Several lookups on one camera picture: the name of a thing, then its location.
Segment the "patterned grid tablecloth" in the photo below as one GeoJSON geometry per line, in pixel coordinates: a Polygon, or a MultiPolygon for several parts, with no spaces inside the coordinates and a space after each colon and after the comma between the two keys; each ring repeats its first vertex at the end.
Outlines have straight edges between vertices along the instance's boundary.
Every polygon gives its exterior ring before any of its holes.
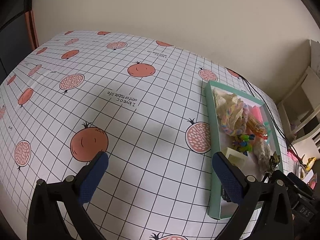
{"type": "Polygon", "coordinates": [[[80,171],[76,149],[108,141],[110,164],[85,205],[107,239],[214,239],[210,153],[185,140],[208,120],[202,71],[248,92],[226,68],[145,37],[56,35],[1,82],[1,210],[26,227],[36,181],[80,171]]]}

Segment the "pink white knitted mat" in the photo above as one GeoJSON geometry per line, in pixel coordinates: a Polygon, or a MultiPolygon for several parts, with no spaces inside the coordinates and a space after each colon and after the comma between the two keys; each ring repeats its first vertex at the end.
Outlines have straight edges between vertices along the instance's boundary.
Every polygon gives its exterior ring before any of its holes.
{"type": "Polygon", "coordinates": [[[297,157],[297,155],[293,152],[293,150],[291,148],[287,149],[287,156],[294,162],[298,163],[299,162],[299,158],[297,157]]]}

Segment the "cotton swab packet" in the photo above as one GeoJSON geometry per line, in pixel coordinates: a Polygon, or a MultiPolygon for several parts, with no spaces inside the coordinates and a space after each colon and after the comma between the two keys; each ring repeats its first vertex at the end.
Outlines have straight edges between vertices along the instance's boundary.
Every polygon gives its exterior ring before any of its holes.
{"type": "Polygon", "coordinates": [[[259,170],[261,173],[264,173],[269,170],[270,164],[270,155],[271,149],[266,141],[258,137],[253,144],[253,154],[258,160],[259,170]]]}

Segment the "wafer biscuit packet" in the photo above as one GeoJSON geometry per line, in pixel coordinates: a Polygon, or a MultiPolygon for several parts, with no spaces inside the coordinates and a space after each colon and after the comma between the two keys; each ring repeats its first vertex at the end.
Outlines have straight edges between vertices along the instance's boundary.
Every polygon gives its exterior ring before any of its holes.
{"type": "Polygon", "coordinates": [[[265,126],[253,115],[248,116],[247,127],[252,131],[254,135],[264,140],[268,139],[267,130],[265,126]]]}

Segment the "cream plastic hair claw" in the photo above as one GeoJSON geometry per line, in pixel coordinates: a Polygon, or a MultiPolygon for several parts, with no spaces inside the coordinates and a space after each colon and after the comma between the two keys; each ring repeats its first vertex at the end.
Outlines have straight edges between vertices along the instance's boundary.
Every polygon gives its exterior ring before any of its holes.
{"type": "Polygon", "coordinates": [[[221,152],[225,155],[225,157],[232,165],[237,166],[238,168],[243,168],[248,159],[246,155],[230,147],[224,148],[221,152]]]}

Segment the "black toy car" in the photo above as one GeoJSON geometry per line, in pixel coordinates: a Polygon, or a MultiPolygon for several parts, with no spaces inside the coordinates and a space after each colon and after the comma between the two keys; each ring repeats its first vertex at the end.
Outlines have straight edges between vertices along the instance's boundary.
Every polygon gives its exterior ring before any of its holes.
{"type": "Polygon", "coordinates": [[[226,191],[226,189],[221,186],[221,197],[223,198],[224,201],[230,203],[231,202],[231,199],[226,191]]]}

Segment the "teal shallow cardboard tray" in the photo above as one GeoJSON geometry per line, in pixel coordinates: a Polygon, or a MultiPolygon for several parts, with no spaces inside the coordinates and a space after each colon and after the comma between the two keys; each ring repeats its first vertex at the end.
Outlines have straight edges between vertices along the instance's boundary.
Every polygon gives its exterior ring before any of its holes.
{"type": "MultiPolygon", "coordinates": [[[[280,157],[282,157],[279,147],[279,140],[277,137],[277,130],[274,127],[270,111],[267,109],[267,104],[245,92],[216,81],[209,81],[204,89],[211,136],[211,154],[215,154],[216,152],[222,151],[224,148],[232,146],[232,138],[222,130],[220,120],[218,119],[216,114],[215,102],[212,94],[212,90],[214,88],[226,92],[227,94],[236,94],[238,98],[244,101],[244,103],[246,103],[248,106],[257,106],[260,108],[263,121],[268,121],[272,129],[272,134],[270,137],[268,137],[267,143],[270,146],[272,152],[276,151],[276,153],[280,155],[280,157]]],[[[208,215],[214,219],[231,218],[237,207],[238,206],[236,204],[232,202],[228,203],[223,200],[223,198],[221,197],[220,180],[217,177],[216,173],[213,171],[211,178],[211,192],[208,215]]]]}

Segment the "white wooden shelf unit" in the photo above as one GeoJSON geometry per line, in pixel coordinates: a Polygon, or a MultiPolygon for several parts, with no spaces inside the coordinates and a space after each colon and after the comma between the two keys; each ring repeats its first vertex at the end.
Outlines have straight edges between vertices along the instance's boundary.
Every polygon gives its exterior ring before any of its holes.
{"type": "Polygon", "coordinates": [[[319,125],[319,42],[310,40],[310,64],[277,108],[289,142],[319,125]]]}

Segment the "colourful small bead clips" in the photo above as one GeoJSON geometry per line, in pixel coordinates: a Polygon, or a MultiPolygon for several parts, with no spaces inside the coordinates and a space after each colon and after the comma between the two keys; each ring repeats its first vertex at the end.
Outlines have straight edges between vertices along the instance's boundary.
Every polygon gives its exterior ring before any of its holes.
{"type": "Polygon", "coordinates": [[[248,156],[248,152],[252,152],[252,142],[254,139],[254,134],[236,135],[233,139],[233,149],[248,156]]]}

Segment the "pink hair roller clip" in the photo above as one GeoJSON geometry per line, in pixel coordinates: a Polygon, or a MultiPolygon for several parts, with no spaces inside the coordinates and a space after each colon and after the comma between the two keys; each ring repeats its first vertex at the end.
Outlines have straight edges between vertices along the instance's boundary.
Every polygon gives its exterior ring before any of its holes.
{"type": "Polygon", "coordinates": [[[263,117],[260,111],[260,108],[257,106],[249,107],[250,113],[260,122],[263,123],[263,117]]]}

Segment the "cream lace scrunchie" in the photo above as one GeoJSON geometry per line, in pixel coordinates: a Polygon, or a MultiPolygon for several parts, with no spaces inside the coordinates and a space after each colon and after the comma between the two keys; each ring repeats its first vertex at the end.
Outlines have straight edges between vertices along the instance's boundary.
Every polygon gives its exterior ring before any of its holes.
{"type": "Polygon", "coordinates": [[[217,117],[227,135],[244,134],[249,115],[248,105],[236,94],[227,94],[217,88],[212,90],[217,117]]]}

